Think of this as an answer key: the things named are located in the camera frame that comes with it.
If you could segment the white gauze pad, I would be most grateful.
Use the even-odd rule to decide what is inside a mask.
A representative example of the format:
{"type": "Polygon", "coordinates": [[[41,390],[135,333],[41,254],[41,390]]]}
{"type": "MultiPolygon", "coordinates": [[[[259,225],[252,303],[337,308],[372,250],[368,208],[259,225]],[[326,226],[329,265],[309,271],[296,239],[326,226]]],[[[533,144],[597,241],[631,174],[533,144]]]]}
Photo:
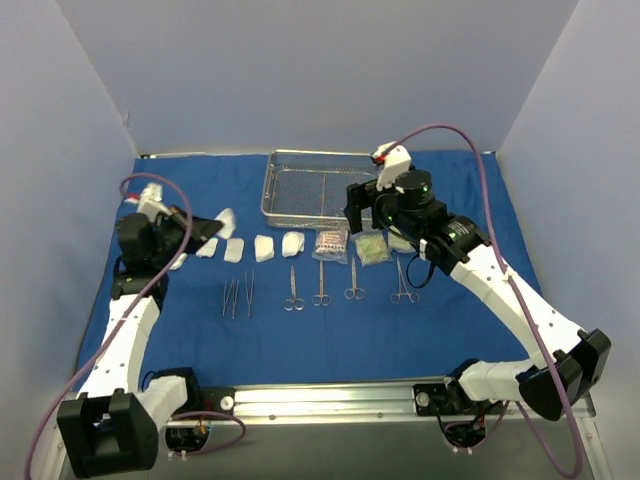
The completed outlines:
{"type": "Polygon", "coordinates": [[[223,260],[227,263],[237,264],[243,258],[245,241],[242,238],[230,238],[226,241],[223,260]]]}
{"type": "Polygon", "coordinates": [[[231,208],[225,208],[215,218],[216,221],[221,223],[220,230],[216,233],[216,236],[224,240],[229,240],[236,229],[236,216],[231,208]]]}
{"type": "Polygon", "coordinates": [[[196,256],[198,258],[212,258],[215,255],[219,239],[217,237],[210,238],[202,247],[200,247],[196,256]]]}
{"type": "Polygon", "coordinates": [[[181,253],[180,256],[177,258],[177,260],[171,265],[170,269],[172,271],[180,269],[187,258],[188,258],[187,253],[181,253]]]}

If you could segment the cream gauze pack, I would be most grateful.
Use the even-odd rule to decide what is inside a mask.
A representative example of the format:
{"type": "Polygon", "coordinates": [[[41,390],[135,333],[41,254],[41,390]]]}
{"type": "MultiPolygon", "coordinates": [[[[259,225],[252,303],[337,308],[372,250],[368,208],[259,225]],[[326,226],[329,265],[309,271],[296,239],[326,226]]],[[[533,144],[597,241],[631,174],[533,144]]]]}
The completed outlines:
{"type": "Polygon", "coordinates": [[[387,238],[389,251],[395,251],[400,254],[411,254],[415,252],[414,246],[396,233],[388,231],[387,238]]]}

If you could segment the green paper packet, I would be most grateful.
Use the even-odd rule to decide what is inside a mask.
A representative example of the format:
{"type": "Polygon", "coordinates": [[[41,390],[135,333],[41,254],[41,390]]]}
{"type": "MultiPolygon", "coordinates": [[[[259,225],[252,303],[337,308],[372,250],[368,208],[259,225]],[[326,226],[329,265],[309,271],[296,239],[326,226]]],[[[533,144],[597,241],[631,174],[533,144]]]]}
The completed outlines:
{"type": "Polygon", "coordinates": [[[352,241],[363,267],[390,261],[387,242],[381,231],[358,233],[352,238],[352,241]]]}

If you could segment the white gauze pad front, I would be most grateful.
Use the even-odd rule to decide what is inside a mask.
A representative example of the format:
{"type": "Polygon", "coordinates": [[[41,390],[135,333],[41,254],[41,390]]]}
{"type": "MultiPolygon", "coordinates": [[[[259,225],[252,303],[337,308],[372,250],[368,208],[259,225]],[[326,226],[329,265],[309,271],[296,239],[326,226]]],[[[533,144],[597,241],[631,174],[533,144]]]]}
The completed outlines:
{"type": "Polygon", "coordinates": [[[243,258],[245,241],[242,238],[230,238],[226,241],[223,260],[227,263],[237,264],[243,258]]]}

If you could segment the steel hemostat clamp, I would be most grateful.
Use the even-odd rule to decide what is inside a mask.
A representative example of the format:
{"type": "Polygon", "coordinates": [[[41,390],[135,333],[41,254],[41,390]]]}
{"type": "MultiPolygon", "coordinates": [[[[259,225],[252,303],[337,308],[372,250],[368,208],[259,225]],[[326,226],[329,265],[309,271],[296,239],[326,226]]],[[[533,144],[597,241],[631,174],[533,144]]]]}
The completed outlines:
{"type": "Polygon", "coordinates": [[[411,292],[408,288],[405,273],[402,268],[400,258],[396,258],[397,279],[398,287],[397,291],[390,295],[390,301],[392,304],[399,304],[404,298],[410,303],[416,304],[419,302],[419,295],[415,292],[411,292]]]}

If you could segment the steel tweezers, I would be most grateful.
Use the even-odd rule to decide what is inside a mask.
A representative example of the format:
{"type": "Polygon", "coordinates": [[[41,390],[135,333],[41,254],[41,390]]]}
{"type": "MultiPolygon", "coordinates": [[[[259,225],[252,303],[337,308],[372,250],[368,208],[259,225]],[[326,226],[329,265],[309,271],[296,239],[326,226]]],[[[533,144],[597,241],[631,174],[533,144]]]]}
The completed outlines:
{"type": "Polygon", "coordinates": [[[238,294],[239,294],[239,280],[238,279],[234,279],[231,282],[231,288],[230,288],[230,301],[231,301],[232,319],[234,319],[236,317],[238,294]]]}
{"type": "Polygon", "coordinates": [[[222,303],[222,316],[226,315],[226,310],[228,306],[228,302],[231,297],[233,288],[233,282],[226,282],[223,287],[223,303],[222,303]]]}
{"type": "Polygon", "coordinates": [[[252,317],[252,307],[254,298],[255,271],[246,271],[244,275],[245,296],[247,302],[247,316],[252,317]]]}

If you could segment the peach gauze pack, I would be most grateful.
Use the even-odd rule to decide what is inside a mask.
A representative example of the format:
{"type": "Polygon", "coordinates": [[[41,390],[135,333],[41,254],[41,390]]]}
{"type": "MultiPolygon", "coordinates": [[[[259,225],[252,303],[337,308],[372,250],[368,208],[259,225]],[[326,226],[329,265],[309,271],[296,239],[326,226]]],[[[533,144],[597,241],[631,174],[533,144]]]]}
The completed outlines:
{"type": "Polygon", "coordinates": [[[348,263],[348,231],[317,230],[312,258],[323,262],[336,262],[342,265],[348,263]]]}

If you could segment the steel surgical scissors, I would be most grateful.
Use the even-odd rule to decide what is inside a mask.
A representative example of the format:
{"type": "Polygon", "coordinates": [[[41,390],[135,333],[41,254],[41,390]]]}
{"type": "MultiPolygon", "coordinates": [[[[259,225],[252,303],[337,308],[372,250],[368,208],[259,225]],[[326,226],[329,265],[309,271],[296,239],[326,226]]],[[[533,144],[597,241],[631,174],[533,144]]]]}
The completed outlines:
{"type": "Polygon", "coordinates": [[[358,285],[357,281],[357,264],[356,258],[352,257],[350,262],[351,285],[345,289],[344,297],[346,300],[362,300],[366,293],[363,288],[358,285]]]}

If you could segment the white gauze roll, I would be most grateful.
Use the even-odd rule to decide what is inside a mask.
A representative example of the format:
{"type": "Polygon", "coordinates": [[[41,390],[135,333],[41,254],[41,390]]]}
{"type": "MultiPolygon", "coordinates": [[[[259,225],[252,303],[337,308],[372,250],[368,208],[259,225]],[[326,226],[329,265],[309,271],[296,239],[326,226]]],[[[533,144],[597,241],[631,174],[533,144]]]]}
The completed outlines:
{"type": "Polygon", "coordinates": [[[282,256],[284,258],[295,257],[305,248],[305,235],[298,231],[288,231],[282,238],[282,256]]]}
{"type": "Polygon", "coordinates": [[[274,239],[271,236],[258,234],[254,239],[254,253],[257,263],[263,263],[275,256],[274,239]]]}

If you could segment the steel mesh instrument tray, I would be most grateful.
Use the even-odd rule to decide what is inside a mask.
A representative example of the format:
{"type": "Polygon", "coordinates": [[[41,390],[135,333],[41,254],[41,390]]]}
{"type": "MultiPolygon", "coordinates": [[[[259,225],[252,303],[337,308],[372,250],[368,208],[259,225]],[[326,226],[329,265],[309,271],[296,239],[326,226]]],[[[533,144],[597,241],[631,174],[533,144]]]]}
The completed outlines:
{"type": "Polygon", "coordinates": [[[347,187],[377,176],[366,153],[275,150],[268,155],[261,211],[272,227],[346,228],[347,187]]]}

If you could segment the blue surgical drape cloth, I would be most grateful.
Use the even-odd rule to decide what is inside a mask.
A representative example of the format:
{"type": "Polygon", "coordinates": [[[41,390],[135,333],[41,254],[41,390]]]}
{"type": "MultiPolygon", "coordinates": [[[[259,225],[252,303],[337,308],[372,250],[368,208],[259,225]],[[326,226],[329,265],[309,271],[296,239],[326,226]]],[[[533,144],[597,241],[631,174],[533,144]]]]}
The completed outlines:
{"type": "Polygon", "coordinates": [[[231,208],[236,234],[245,241],[242,260],[188,258],[170,274],[163,309],[142,361],[142,372],[190,367],[203,386],[301,384],[440,376],[462,362],[520,361],[527,353],[508,328],[471,292],[428,264],[400,258],[411,292],[392,304],[396,259],[357,267],[362,300],[346,300],[350,267],[324,265],[328,307],[315,307],[319,263],[309,253],[263,263],[254,257],[258,234],[280,241],[283,231],[265,223],[260,209],[267,159],[263,155],[139,159],[130,186],[142,189],[151,175],[169,180],[164,199],[190,203],[212,218],[231,208]],[[285,311],[290,267],[296,271],[301,311],[285,311]],[[255,271],[252,317],[247,316],[244,275],[255,271]],[[236,317],[231,301],[222,316],[223,287],[239,280],[236,317]]]}

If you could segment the straight steel scissors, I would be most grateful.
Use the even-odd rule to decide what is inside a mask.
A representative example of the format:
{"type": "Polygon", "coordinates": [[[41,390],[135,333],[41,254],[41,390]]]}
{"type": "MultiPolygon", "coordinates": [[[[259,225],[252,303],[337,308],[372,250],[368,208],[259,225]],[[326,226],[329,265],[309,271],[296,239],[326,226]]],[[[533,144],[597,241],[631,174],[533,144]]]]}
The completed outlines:
{"type": "Polygon", "coordinates": [[[331,304],[331,297],[325,292],[324,262],[319,261],[319,286],[318,292],[312,298],[315,307],[328,307],[331,304]]]}

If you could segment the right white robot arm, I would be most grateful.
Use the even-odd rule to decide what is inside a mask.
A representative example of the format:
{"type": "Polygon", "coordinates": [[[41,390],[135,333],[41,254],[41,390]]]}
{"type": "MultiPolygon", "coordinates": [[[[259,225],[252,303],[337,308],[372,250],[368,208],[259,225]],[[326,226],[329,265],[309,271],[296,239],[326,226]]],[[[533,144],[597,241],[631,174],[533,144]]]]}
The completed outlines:
{"type": "Polygon", "coordinates": [[[520,401],[557,421],[564,413],[563,397],[574,405],[600,380],[610,338],[567,319],[497,259],[487,234],[434,197],[429,172],[410,169],[384,189],[374,180],[351,184],[346,198],[351,233],[362,231],[362,212],[370,210],[374,228],[404,238],[431,270],[473,293],[528,354],[523,361],[464,362],[443,390],[450,409],[464,413],[482,401],[520,401]]]}

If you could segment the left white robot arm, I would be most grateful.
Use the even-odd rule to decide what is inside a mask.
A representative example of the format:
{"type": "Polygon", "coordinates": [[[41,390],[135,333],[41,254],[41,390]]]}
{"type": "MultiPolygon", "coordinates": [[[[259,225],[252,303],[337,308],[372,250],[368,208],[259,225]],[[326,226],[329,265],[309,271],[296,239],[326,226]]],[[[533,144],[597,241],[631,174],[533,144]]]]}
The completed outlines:
{"type": "Polygon", "coordinates": [[[139,380],[168,291],[169,267],[224,226],[221,220],[189,218],[176,206],[142,207],[116,223],[120,254],[103,342],[77,397],[63,401],[56,418],[76,477],[151,469],[164,424],[173,414],[190,419],[200,411],[192,368],[160,371],[144,390],[139,380]]]}

